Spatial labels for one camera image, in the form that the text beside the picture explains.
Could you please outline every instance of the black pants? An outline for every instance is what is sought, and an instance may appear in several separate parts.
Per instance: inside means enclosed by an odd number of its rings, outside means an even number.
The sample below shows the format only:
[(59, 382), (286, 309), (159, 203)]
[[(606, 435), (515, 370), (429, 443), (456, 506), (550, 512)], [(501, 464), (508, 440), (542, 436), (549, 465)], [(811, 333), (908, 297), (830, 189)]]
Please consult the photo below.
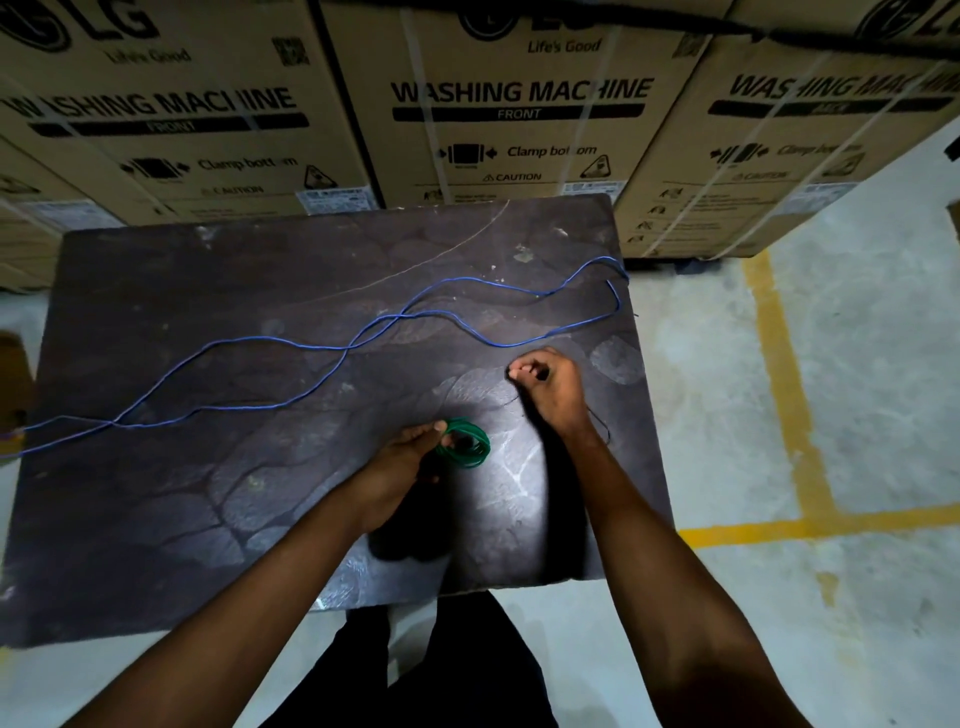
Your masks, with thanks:
[(387, 689), (385, 607), (347, 624), (262, 724), (366, 726), (409, 717), (417, 726), (556, 726), (533, 653), (489, 592), (443, 596), (423, 662)]

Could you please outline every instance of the coiled green wire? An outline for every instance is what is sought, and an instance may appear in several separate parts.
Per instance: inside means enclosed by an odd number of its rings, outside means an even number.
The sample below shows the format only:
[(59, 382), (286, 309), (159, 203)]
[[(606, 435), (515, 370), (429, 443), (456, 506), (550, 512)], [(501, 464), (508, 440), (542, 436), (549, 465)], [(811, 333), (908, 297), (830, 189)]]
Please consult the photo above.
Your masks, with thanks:
[(437, 445), (436, 452), (461, 468), (476, 468), (490, 454), (490, 438), (487, 433), (466, 417), (454, 417), (446, 421), (444, 435), (453, 435), (453, 445), (445, 448)]

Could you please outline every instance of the yellow line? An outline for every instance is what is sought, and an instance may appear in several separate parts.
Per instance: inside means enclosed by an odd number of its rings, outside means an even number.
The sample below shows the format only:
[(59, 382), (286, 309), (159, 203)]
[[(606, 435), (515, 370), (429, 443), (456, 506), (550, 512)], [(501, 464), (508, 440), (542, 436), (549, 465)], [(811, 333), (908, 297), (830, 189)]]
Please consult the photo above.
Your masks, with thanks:
[(823, 520), (770, 521), (684, 528), (680, 535), (692, 548), (769, 544), (774, 541), (825, 539), (857, 533), (888, 533), (960, 525), (960, 503), (879, 513), (837, 513)]
[(800, 512), (804, 522), (833, 520), (839, 514), (830, 492), (824, 460), (810, 442), (813, 418), (790, 342), (783, 304), (774, 283), (770, 255), (763, 251), (741, 261), (741, 265), (756, 301), (756, 333), (770, 377), (770, 393), (777, 406), (780, 433), (790, 459)]

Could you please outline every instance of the worn table surface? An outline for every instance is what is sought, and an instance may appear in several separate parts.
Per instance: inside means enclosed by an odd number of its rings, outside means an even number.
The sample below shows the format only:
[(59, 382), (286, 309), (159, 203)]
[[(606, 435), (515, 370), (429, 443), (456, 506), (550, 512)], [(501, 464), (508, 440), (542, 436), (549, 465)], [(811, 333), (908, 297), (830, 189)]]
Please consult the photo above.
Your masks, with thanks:
[[(63, 247), (32, 421), (115, 416), (211, 339), (264, 333), (343, 344), (438, 279), (546, 289), (596, 255), (618, 255), (600, 196), (74, 233)], [(613, 269), (593, 266), (542, 300), (460, 282), (421, 306), (455, 310), (495, 341), (518, 341), (612, 310), (605, 279), (623, 309), (547, 343), (580, 363), (599, 431), (669, 518), (634, 316)], [(466, 416), (487, 430), (490, 458), (447, 473), (440, 487), (416, 487), (387, 527), (350, 550), (319, 608), (601, 576), (565, 452), (505, 377), (519, 353), (446, 320), (401, 322), (287, 409), (110, 429), (26, 457), (0, 584), (0, 640), (49, 643), (177, 624), (385, 438), (440, 417)], [(283, 400), (335, 359), (278, 344), (216, 349), (131, 422), (200, 403)], [(28, 445), (75, 430), (55, 425)]]

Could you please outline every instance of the concrete floor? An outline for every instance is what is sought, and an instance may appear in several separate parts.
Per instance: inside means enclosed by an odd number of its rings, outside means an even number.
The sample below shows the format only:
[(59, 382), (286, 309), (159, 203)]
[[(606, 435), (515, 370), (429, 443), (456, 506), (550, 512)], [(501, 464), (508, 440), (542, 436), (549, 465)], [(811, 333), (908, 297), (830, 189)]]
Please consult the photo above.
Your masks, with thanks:
[[(959, 134), (768, 255), (631, 284), (677, 526), (823, 728), (953, 726), (960, 708), (960, 246), (944, 210), (960, 162), (942, 154)], [(44, 312), (0, 301), (0, 326), (36, 352)], [(2, 523), (16, 467), (0, 469)], [(657, 725), (603, 582), (497, 597), (562, 726)], [(401, 666), (429, 621), (398, 624)], [(238, 725), (342, 622), (306, 617)], [(0, 651), (0, 723), (58, 725), (158, 637)]]

